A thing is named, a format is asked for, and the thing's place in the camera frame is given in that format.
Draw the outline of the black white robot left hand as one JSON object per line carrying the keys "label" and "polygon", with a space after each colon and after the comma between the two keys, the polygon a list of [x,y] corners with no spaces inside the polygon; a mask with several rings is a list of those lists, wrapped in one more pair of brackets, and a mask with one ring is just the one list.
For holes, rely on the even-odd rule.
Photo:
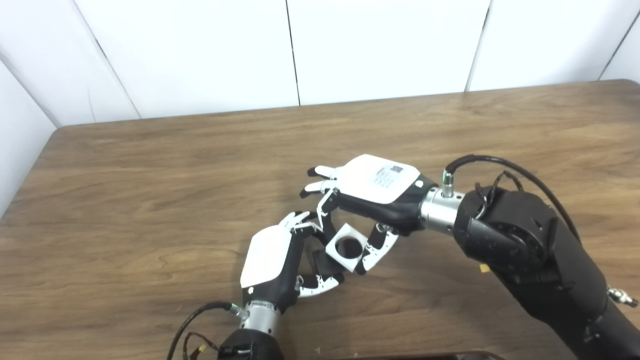
{"label": "black white robot left hand", "polygon": [[284,314],[301,297],[313,297],[336,289],[345,282],[342,271],[322,275],[301,274],[298,270],[306,239],[325,240],[314,222],[314,211],[290,212],[279,223],[263,228],[250,240],[240,275],[242,305],[269,303]]}

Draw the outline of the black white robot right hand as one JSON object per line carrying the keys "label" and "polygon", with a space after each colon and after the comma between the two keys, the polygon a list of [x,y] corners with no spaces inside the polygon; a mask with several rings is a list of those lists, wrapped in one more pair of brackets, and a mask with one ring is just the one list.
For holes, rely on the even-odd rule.
{"label": "black white robot right hand", "polygon": [[358,262],[349,267],[359,275],[370,271],[398,237],[425,229],[423,202],[437,187],[414,166],[366,153],[343,166],[311,167],[307,175],[318,181],[304,186],[299,196],[322,195],[317,204],[322,230],[332,227],[331,214],[336,209],[375,221]]}

